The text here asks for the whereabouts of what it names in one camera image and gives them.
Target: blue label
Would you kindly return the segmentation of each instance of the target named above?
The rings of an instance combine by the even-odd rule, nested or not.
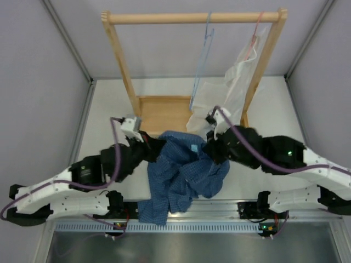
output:
[[[191,145],[191,150],[192,150],[193,152],[197,152],[197,145],[196,145],[196,144],[192,144],[192,145]]]

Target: red wire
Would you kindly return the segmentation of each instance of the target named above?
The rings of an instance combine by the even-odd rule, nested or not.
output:
[[[144,138],[144,140],[146,141],[146,143],[148,144],[149,142],[148,142],[148,137],[146,137],[146,135],[143,135],[143,138]]]
[[[252,35],[251,45],[250,45],[250,47],[248,48],[248,51],[247,51],[247,53],[246,53],[246,56],[245,56],[244,60],[247,60],[247,58],[248,58],[248,56],[249,56],[249,54],[250,54],[250,52],[251,52],[251,50],[252,50],[252,48],[253,48],[254,41],[255,41],[255,37],[256,37],[256,31],[257,31],[257,28],[258,28],[258,24],[259,24],[259,22],[261,21],[261,18],[262,18],[262,16],[263,16],[263,14],[264,14],[264,12],[261,12],[260,15],[259,15],[259,17],[258,17],[258,19],[257,19],[256,27],[254,28],[254,32],[253,32],[253,35]]]
[[[274,215],[274,222],[275,222],[275,226],[278,226],[279,219],[277,214]]]
[[[126,212],[127,213],[127,222],[126,222],[126,228],[127,228],[127,225],[128,225],[128,222],[129,222],[129,212],[128,212],[128,210],[126,209],[126,210],[124,210],[124,212]]]

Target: blue hanger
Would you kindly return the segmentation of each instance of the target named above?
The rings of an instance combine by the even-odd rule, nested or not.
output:
[[[192,107],[193,107],[194,97],[196,95],[197,88],[199,87],[199,82],[200,82],[200,78],[201,78],[201,77],[199,77],[199,75],[201,75],[203,73],[203,71],[205,70],[206,61],[207,61],[207,58],[208,58],[208,54],[210,53],[212,39],[213,39],[213,36],[214,36],[214,28],[211,30],[210,34],[207,34],[208,23],[210,21],[211,14],[212,14],[212,12],[209,12],[208,16],[207,16],[206,30],[205,30],[205,40],[203,42],[203,47],[202,47],[202,50],[201,50],[199,61],[197,63],[197,69],[196,69],[196,74],[195,74],[193,93],[192,93],[191,98],[190,98],[189,110],[191,110]],[[207,48],[206,56],[205,56],[204,59],[202,59],[203,55],[205,53],[205,50],[206,50],[206,43],[207,43],[208,38],[211,38],[210,39],[210,43],[209,43],[208,48]]]

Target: wooden leg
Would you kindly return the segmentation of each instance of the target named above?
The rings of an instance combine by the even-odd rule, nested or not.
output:
[[[241,116],[241,121],[240,124],[246,128],[248,128],[248,119],[247,119],[247,114],[244,116]]]
[[[259,85],[259,82],[261,81],[261,78],[262,78],[264,71],[267,67],[267,64],[269,62],[269,58],[270,58],[270,56],[275,48],[275,45],[278,41],[281,30],[283,29],[285,21],[287,19],[287,9],[286,8],[279,8],[278,13],[279,13],[279,19],[277,22],[273,23],[271,28],[270,28],[267,40],[264,44],[261,56],[258,60],[256,70],[252,76],[250,85],[249,85],[247,93],[246,93],[244,109],[243,109],[242,115],[241,115],[241,123],[242,124],[244,123],[244,118],[247,115],[248,107],[250,106],[250,103],[252,101],[254,93]]]
[[[127,91],[128,96],[129,96],[129,99],[131,101],[134,114],[136,116],[141,116],[139,98],[135,94],[135,91],[134,91],[134,88],[132,85],[131,76],[129,74],[129,69],[128,69],[126,60],[124,58],[123,50],[122,50],[122,47],[120,44],[120,40],[118,39],[115,26],[110,24],[109,17],[110,17],[110,11],[102,12],[101,20],[103,22],[106,34],[109,38],[110,44],[111,44],[112,49],[114,51],[115,58],[116,58],[118,65],[120,67],[124,86],[126,87],[126,91]]]

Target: cable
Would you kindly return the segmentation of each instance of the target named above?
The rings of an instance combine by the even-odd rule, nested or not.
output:
[[[120,151],[120,146],[118,144],[118,136],[117,136],[117,131],[116,131],[116,126],[114,121],[118,121],[121,122],[122,119],[120,118],[114,118],[111,117],[110,118],[110,123],[112,126],[112,133],[114,136],[114,141],[115,141],[115,151],[116,151],[116,164],[115,164],[115,170],[114,173],[111,177],[111,180],[109,182],[107,182],[105,185],[100,185],[100,186],[88,186],[88,185],[82,185],[82,184],[78,184],[76,182],[72,182],[72,181],[68,181],[68,180],[54,180],[53,182],[47,182],[46,184],[43,184],[37,188],[35,188],[34,190],[30,191],[30,193],[26,193],[16,199],[14,199],[13,201],[11,201],[10,203],[8,203],[7,205],[5,205],[5,207],[0,211],[0,219],[6,221],[6,218],[4,217],[4,213],[7,209],[9,209],[10,207],[12,207],[15,203],[17,203],[18,201],[26,198],[27,196],[47,187],[50,186],[52,184],[69,184],[75,187],[79,187],[79,188],[84,188],[84,189],[88,189],[88,190],[101,190],[101,189],[105,189],[107,188],[109,185],[111,185],[112,182],[116,181],[116,179],[118,178],[118,172],[120,171],[120,166],[121,166],[121,151]]]
[[[274,224],[275,224],[276,227],[279,226],[279,218],[278,218],[277,214],[274,214]]]
[[[249,56],[249,54],[250,54],[250,52],[251,52],[251,50],[252,50],[252,48],[253,48],[254,42],[255,42],[255,40],[256,40],[256,31],[257,31],[257,28],[258,28],[258,24],[259,24],[259,22],[261,21],[261,18],[262,18],[262,16],[263,16],[263,14],[264,14],[264,12],[261,12],[261,13],[259,14],[259,17],[258,17],[257,22],[256,22],[256,27],[254,28],[254,32],[253,32],[253,35],[252,35],[251,44],[250,44],[250,47],[248,48],[248,51],[247,51],[247,53],[246,53],[246,55],[245,55],[244,60],[247,60],[247,59],[248,59],[248,56]]]
[[[109,193],[110,191],[109,190],[103,190],[101,193],[99,193],[99,195],[101,196],[104,192]]]
[[[239,130],[237,129],[236,126],[232,125],[231,121],[228,119],[228,117],[224,114],[224,112],[220,109],[220,106],[215,106],[213,108],[213,112],[211,114],[211,116],[213,117],[215,111],[218,111],[220,113],[220,115],[222,115],[223,119],[225,120],[225,122],[227,123],[227,125],[229,126],[230,130],[234,133],[234,135],[238,138],[238,140],[245,146],[245,148],[256,158],[258,159],[261,163],[277,170],[280,171],[282,173],[288,173],[288,174],[292,174],[292,173],[299,173],[301,171],[306,171],[306,170],[310,170],[310,169],[316,169],[316,168],[327,168],[327,169],[332,169],[332,170],[336,170],[339,171],[341,173],[347,174],[351,176],[351,171],[347,171],[344,169],[341,169],[339,167],[332,167],[328,164],[313,164],[313,165],[309,165],[309,166],[305,166],[305,167],[301,167],[301,168],[294,168],[294,169],[290,169],[290,168],[284,168],[281,167],[279,165],[276,165],[275,163],[272,163],[270,160],[266,159],[264,156],[262,156],[258,151],[256,151],[255,148],[253,148],[251,146],[251,144],[245,139],[245,137],[239,132]]]
[[[105,224],[105,225],[108,225],[108,226],[111,226],[113,228],[116,228],[116,229],[119,229],[119,230],[125,230],[126,228],[125,227],[119,227],[119,226],[116,226],[115,224],[112,224],[112,223],[109,223],[109,222],[106,222],[104,220],[100,220],[100,219],[97,219],[97,218],[93,218],[91,215],[84,215],[85,217],[95,221],[95,222],[98,222],[98,223],[101,223],[101,224]]]
[[[280,233],[282,232],[283,228],[286,225],[288,218],[289,218],[289,211],[286,212],[285,220],[284,220],[283,224],[281,225],[280,229],[278,230],[278,232],[274,235],[274,237],[276,237],[277,235],[280,235]]]
[[[64,253],[60,253],[58,251],[58,246],[57,246],[57,238],[54,240],[54,243],[53,243],[53,247],[54,247],[54,250],[55,250],[55,254],[58,258],[64,258],[65,256],[71,254],[74,250],[76,250],[80,245],[82,245],[84,242],[86,242],[87,240],[93,238],[93,237],[97,237],[97,236],[104,236],[104,237],[111,237],[113,240],[115,239],[118,239],[118,238],[121,238],[121,237],[124,237],[125,235],[125,231],[123,231],[122,234],[120,234],[119,236],[110,236],[108,234],[105,234],[105,233],[94,233],[92,235],[89,235],[87,237],[84,237],[82,240],[80,240],[79,242],[76,242],[76,244],[74,244],[70,249],[68,249],[66,252]]]
[[[126,222],[126,229],[127,229],[128,222],[129,222],[129,211],[126,209],[126,210],[124,210],[124,212],[127,213],[127,222]]]
[[[262,222],[265,222],[266,220],[268,220],[268,218],[264,218],[264,219],[257,220],[257,221],[252,221],[251,219],[248,218],[248,221],[250,221],[251,223],[262,223]]]
[[[79,242],[76,242],[76,244],[74,244],[70,249],[68,249],[66,252],[64,253],[60,253],[58,250],[58,246],[57,246],[57,238],[54,240],[54,250],[55,250],[55,254],[57,257],[59,258],[64,258],[65,256],[67,256],[68,254],[72,253],[74,250],[76,250],[80,245],[82,245],[85,241],[87,241],[88,239],[92,238],[92,237],[97,237],[97,236],[104,236],[105,234],[103,233],[94,233],[92,235],[89,235],[87,237],[85,237],[84,239],[80,240]]]

